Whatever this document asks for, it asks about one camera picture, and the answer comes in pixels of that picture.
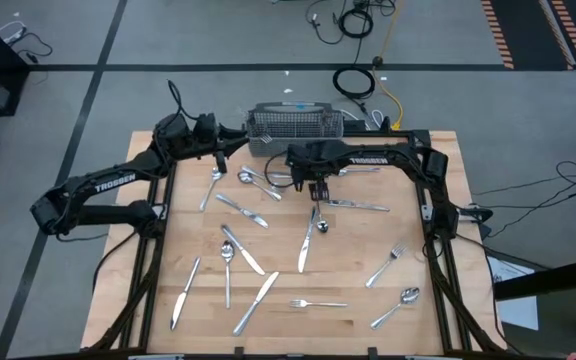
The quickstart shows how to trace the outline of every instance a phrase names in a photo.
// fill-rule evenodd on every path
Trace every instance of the metal fork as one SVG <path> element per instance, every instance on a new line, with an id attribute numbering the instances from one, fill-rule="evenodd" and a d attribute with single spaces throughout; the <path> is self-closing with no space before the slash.
<path id="1" fill-rule="evenodd" d="M 291 307 L 304 308 L 306 306 L 346 307 L 348 304 L 340 303 L 309 303 L 306 300 L 290 300 Z"/>
<path id="2" fill-rule="evenodd" d="M 375 285 L 377 279 L 379 279 L 384 270 L 386 270 L 388 265 L 390 265 L 391 262 L 397 260 L 404 253 L 404 251 L 406 251 L 406 245 L 404 244 L 395 245 L 395 247 L 392 248 L 392 250 L 390 250 L 390 256 L 388 257 L 388 260 L 383 265 L 381 265 L 379 270 L 377 270 L 377 272 L 373 276 L 371 276 L 370 279 L 368 279 L 368 281 L 366 281 L 366 287 L 372 288 Z"/>

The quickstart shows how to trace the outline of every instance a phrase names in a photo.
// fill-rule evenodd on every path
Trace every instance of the yellow cable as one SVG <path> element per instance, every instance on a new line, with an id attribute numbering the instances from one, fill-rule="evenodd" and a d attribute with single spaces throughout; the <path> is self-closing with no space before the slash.
<path id="1" fill-rule="evenodd" d="M 384 45 L 382 46 L 381 52 L 379 53 L 379 57 L 382 59 L 383 59 L 384 53 L 386 52 L 386 49 L 388 48 L 388 44 L 390 42 L 390 35 L 392 34 L 392 30 L 395 28 L 395 20 L 397 19 L 397 16 L 399 15 L 399 9 L 401 9 L 402 3 L 403 3 L 403 0 L 398 0 L 396 2 L 395 13 L 392 15 L 392 19 L 390 20 L 390 26 L 388 27 L 388 33 L 386 34 L 386 39 L 384 40 Z M 404 107 L 401 105 L 401 102 L 399 102 L 399 99 L 397 99 L 397 97 L 395 95 L 391 94 L 390 91 L 388 91 L 388 89 L 386 89 L 384 84 L 381 83 L 381 80 L 377 76 L 377 70 L 376 69 L 377 69 L 376 66 L 372 67 L 372 76 L 375 78 L 375 81 L 377 82 L 377 84 L 379 84 L 381 91 L 383 91 L 386 95 L 388 95 L 388 97 L 399 108 L 399 116 L 397 117 L 397 121 L 395 121 L 395 123 L 392 124 L 392 126 L 391 126 L 391 128 L 393 130 L 399 130 L 399 128 L 401 128 L 401 121 L 404 118 Z"/>

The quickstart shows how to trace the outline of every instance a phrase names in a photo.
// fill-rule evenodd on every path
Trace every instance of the white paper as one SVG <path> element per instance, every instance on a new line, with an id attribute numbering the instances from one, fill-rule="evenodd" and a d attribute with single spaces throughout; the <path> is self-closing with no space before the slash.
<path id="1" fill-rule="evenodd" d="M 533 269 L 500 261 L 490 256 L 488 260 L 490 260 L 490 267 L 492 268 L 495 282 L 509 280 L 535 272 Z M 497 308 L 499 309 L 501 321 L 532 330 L 539 330 L 536 296 L 498 301 Z"/>

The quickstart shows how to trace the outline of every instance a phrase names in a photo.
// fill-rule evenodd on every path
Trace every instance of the silverware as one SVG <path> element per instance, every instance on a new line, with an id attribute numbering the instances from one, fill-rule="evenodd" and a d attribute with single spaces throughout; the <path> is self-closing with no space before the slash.
<path id="1" fill-rule="evenodd" d="M 321 209 L 319 208 L 319 200 L 317 200 L 317 214 L 319 214 L 319 221 L 317 221 L 317 230 L 321 233 L 328 232 L 328 222 L 324 219 L 324 216 L 321 214 Z"/>
<path id="2" fill-rule="evenodd" d="M 291 300 L 290 306 L 304 308 L 306 306 L 328 306 L 328 307 L 346 307 L 348 304 L 340 303 L 309 303 L 306 300 Z"/>
<path id="3" fill-rule="evenodd" d="M 312 226 L 315 224 L 315 216 L 317 215 L 317 208 L 312 207 L 312 212 L 310 213 L 310 222 L 308 223 L 308 231 L 306 231 L 306 238 L 304 239 L 303 245 L 301 245 L 301 251 L 299 251 L 299 260 L 297 261 L 297 270 L 300 273 L 304 272 L 304 267 L 306 266 L 306 258 L 308 257 L 308 248 L 310 247 L 310 235 L 312 235 Z"/>
<path id="4" fill-rule="evenodd" d="M 341 169 L 337 176 L 346 176 L 354 172 L 379 172 L 380 168 L 366 168 L 366 169 Z"/>
<path id="5" fill-rule="evenodd" d="M 381 265 L 379 270 L 377 270 L 377 272 L 373 276 L 371 276 L 370 279 L 368 279 L 368 281 L 366 281 L 366 287 L 367 288 L 373 287 L 377 279 L 381 276 L 381 273 L 383 273 L 384 270 L 386 270 L 386 268 L 388 267 L 388 265 L 390 265 L 391 262 L 397 260 L 404 253 L 404 251 L 406 251 L 406 245 L 404 244 L 395 245 L 395 247 L 392 248 L 392 250 L 390 250 L 388 260 L 383 265 Z"/>
<path id="6" fill-rule="evenodd" d="M 386 322 L 386 320 L 388 320 L 390 315 L 392 315 L 395 311 L 397 311 L 397 309 L 399 309 L 399 307 L 402 304 L 403 305 L 414 304 L 415 301 L 417 301 L 417 299 L 419 299 L 419 288 L 405 289 L 404 291 L 401 292 L 401 302 L 395 305 L 395 307 L 393 307 L 392 309 L 388 310 L 387 313 L 383 314 L 377 320 L 373 321 L 370 324 L 370 328 L 373 330 L 379 329 L 381 325 L 383 325 Z"/>
<path id="7" fill-rule="evenodd" d="M 246 216 L 248 219 L 256 222 L 257 224 L 265 227 L 266 229 L 268 229 L 268 223 L 261 218 L 261 216 L 255 214 L 254 212 L 244 209 L 241 206 L 239 206 L 236 202 L 230 200 L 229 198 L 227 198 L 225 195 L 222 194 L 217 194 L 217 200 L 222 201 L 230 206 L 232 206 L 233 208 L 235 208 L 237 211 L 239 211 L 240 213 L 244 214 L 244 216 Z"/>
<path id="8" fill-rule="evenodd" d="M 266 177 L 264 176 L 264 174 L 260 174 L 257 171 L 253 170 L 251 167 L 243 165 L 241 167 L 241 170 L 249 173 L 252 176 L 256 176 L 264 181 L 266 181 Z M 281 172 L 281 171 L 270 171 L 268 172 L 268 177 L 274 177 L 276 179 L 292 179 L 292 175 L 290 175 L 289 173 L 286 172 Z"/>
<path id="9" fill-rule="evenodd" d="M 237 177 L 239 177 L 239 181 L 241 181 L 244 184 L 253 184 L 256 187 L 260 188 L 263 192 L 265 192 L 268 196 L 270 196 L 273 200 L 275 201 L 280 201 L 281 200 L 281 195 L 272 192 L 266 188 L 264 188 L 263 186 L 259 185 L 250 175 L 250 173 L 247 173 L 245 171 L 240 171 L 237 174 Z"/>
<path id="10" fill-rule="evenodd" d="M 223 176 L 223 174 L 221 172 L 219 172 L 219 169 L 212 168 L 212 181 L 210 182 L 210 187 L 208 188 L 208 192 L 206 193 L 204 198 L 201 200 L 201 204 L 199 204 L 199 211 L 204 212 L 206 210 L 206 203 L 208 202 L 208 197 L 210 196 L 210 193 L 212 192 L 212 188 L 215 187 L 215 183 L 217 182 L 217 180 L 221 179 L 222 176 Z"/>
<path id="11" fill-rule="evenodd" d="M 230 240 L 221 246 L 221 257 L 226 261 L 226 309 L 230 309 L 230 261 L 235 256 L 235 249 Z"/>
<path id="12" fill-rule="evenodd" d="M 250 267 L 255 270 L 255 272 L 259 275 L 266 275 L 266 273 L 264 272 L 264 270 L 261 268 L 261 266 L 259 266 L 259 264 L 257 264 L 257 262 L 255 261 L 255 259 L 252 257 L 252 255 L 250 255 L 248 253 L 248 251 L 246 251 L 246 249 L 244 249 L 244 247 L 241 245 L 241 243 L 237 240 L 237 238 L 235 237 L 235 234 L 232 233 L 232 231 L 230 230 L 230 228 L 228 227 L 228 225 L 226 224 L 221 224 L 221 231 L 223 231 L 224 234 L 226 234 L 226 236 L 228 236 L 228 239 L 230 239 L 230 241 L 232 241 L 233 244 L 235 244 L 235 246 L 237 247 L 237 249 L 239 249 L 239 252 L 241 253 L 241 256 L 244 257 L 244 259 L 246 259 L 246 262 L 248 263 L 248 265 L 250 265 Z"/>
<path id="13" fill-rule="evenodd" d="M 244 317 L 241 318 L 241 320 L 239 321 L 239 324 L 237 324 L 237 326 L 235 327 L 235 330 L 232 331 L 233 335 L 235 335 L 235 336 L 241 335 L 241 332 L 244 331 L 244 328 L 246 327 L 248 320 L 250 320 L 250 316 L 255 311 L 255 309 L 257 308 L 257 305 L 259 305 L 259 303 L 264 298 L 264 296 L 266 296 L 266 293 L 268 292 L 268 290 L 270 290 L 270 287 L 275 282 L 275 280 L 277 280 L 278 276 L 279 276 L 279 272 L 275 271 L 274 273 L 272 273 L 272 275 L 270 275 L 268 280 L 266 280 L 266 282 L 261 287 L 261 289 L 259 289 L 259 293 L 257 294 L 255 301 L 252 303 L 252 305 L 250 305 L 250 308 L 248 309 L 248 311 L 246 311 L 246 314 L 244 315 Z"/>
<path id="14" fill-rule="evenodd" d="M 195 258 L 195 265 L 192 267 L 192 271 L 190 272 L 190 277 L 188 278 L 188 282 L 186 283 L 186 287 L 184 291 L 179 294 L 177 297 L 177 302 L 175 303 L 175 308 L 172 311 L 172 318 L 170 319 L 170 330 L 174 330 L 175 326 L 177 326 L 177 320 L 179 320 L 179 315 L 181 315 L 181 309 L 184 307 L 184 303 L 186 302 L 186 297 L 188 296 L 188 291 L 190 290 L 190 285 L 192 284 L 192 280 L 195 278 L 195 274 L 197 274 L 197 268 L 199 268 L 199 257 Z"/>
<path id="15" fill-rule="evenodd" d="M 256 172 L 254 169 L 250 168 L 249 166 L 242 165 L 241 170 L 249 173 L 252 176 L 258 177 L 265 182 L 268 182 L 268 180 L 266 179 L 266 177 L 263 174 Z M 289 173 L 281 173 L 281 172 L 269 172 L 268 177 L 274 177 L 277 179 L 292 179 L 292 176 Z M 284 192 L 285 188 L 276 187 L 273 184 L 269 184 L 269 185 L 270 185 L 270 188 L 275 192 L 278 192 L 278 193 Z"/>
<path id="16" fill-rule="evenodd" d="M 384 206 L 359 203 L 352 200 L 328 200 L 327 204 L 330 206 L 349 207 L 355 209 L 366 209 L 366 210 L 386 211 L 386 212 L 390 211 L 389 208 Z"/>

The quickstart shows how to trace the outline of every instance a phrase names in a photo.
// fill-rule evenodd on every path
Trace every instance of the butter knife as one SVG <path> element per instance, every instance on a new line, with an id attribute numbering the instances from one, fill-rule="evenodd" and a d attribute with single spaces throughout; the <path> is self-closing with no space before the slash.
<path id="1" fill-rule="evenodd" d="M 338 207 L 349 207 L 355 209 L 375 210 L 375 211 L 386 211 L 386 212 L 390 211 L 389 208 L 384 206 L 359 203 L 352 200 L 328 200 L 328 205 Z"/>
<path id="2" fill-rule="evenodd" d="M 248 323 L 248 320 L 250 320 L 250 316 L 255 311 L 257 305 L 259 305 L 264 296 L 266 296 L 266 293 L 268 292 L 268 290 L 270 290 L 270 287 L 275 282 L 275 280 L 277 280 L 278 276 L 279 272 L 275 271 L 274 273 L 272 273 L 272 275 L 270 275 L 268 280 L 266 280 L 261 289 L 259 289 L 259 293 L 257 294 L 255 301 L 252 303 L 252 305 L 250 305 L 250 308 L 248 309 L 248 311 L 246 311 L 244 317 L 241 318 L 239 324 L 237 324 L 237 326 L 235 327 L 235 330 L 232 331 L 233 335 L 235 336 L 241 335 L 241 333 L 244 331 L 244 328 L 246 327 L 246 324 Z"/>
<path id="3" fill-rule="evenodd" d="M 195 274 L 197 274 L 197 268 L 199 268 L 199 257 L 195 258 L 195 265 L 192 267 L 192 271 L 190 272 L 190 277 L 188 278 L 188 282 L 186 283 L 186 287 L 184 291 L 179 294 L 177 298 L 177 302 L 175 303 L 175 308 L 172 311 L 172 318 L 170 319 L 170 330 L 174 330 L 175 326 L 177 326 L 177 320 L 179 320 L 179 315 L 181 315 L 181 309 L 184 307 L 184 303 L 186 302 L 186 297 L 188 296 L 188 290 L 190 290 L 190 285 L 192 284 L 192 280 L 195 278 Z"/>
<path id="4" fill-rule="evenodd" d="M 244 216 L 246 216 L 248 219 L 250 219 L 250 220 L 256 222 L 257 224 L 263 226 L 264 228 L 268 229 L 268 223 L 266 221 L 264 221 L 264 219 L 262 219 L 261 216 L 255 214 L 254 212 L 252 212 L 250 210 L 242 208 L 236 202 L 227 198 L 225 195 L 217 194 L 217 200 L 222 201 L 222 202 L 232 206 L 234 209 L 236 209 L 240 213 L 244 214 Z"/>
<path id="5" fill-rule="evenodd" d="M 257 262 L 252 257 L 252 255 L 250 255 L 250 253 L 248 253 L 248 251 L 246 251 L 246 249 L 244 249 L 244 247 L 239 243 L 239 241 L 235 237 L 235 234 L 232 233 L 232 231 L 230 230 L 228 225 L 221 224 L 221 231 L 223 231 L 223 233 L 226 234 L 226 236 L 228 236 L 228 239 L 230 239 L 230 241 L 232 241 L 232 243 L 235 244 L 237 249 L 239 249 L 241 256 L 243 256 L 244 259 L 246 259 L 246 262 L 248 262 L 248 265 L 250 265 L 250 267 L 253 270 L 255 270 L 255 272 L 257 274 L 266 275 L 266 272 L 264 272 L 264 270 L 261 268 L 261 266 L 259 266 L 259 264 L 257 264 Z"/>
<path id="6" fill-rule="evenodd" d="M 312 213 L 310 214 L 310 223 L 308 223 L 308 231 L 306 232 L 306 238 L 304 239 L 303 245 L 301 245 L 301 251 L 299 251 L 297 270 L 299 270 L 300 273 L 304 272 L 304 267 L 306 266 L 308 248 L 310 247 L 310 235 L 312 235 L 312 226 L 315 224 L 315 217 L 317 217 L 317 207 L 313 206 Z"/>

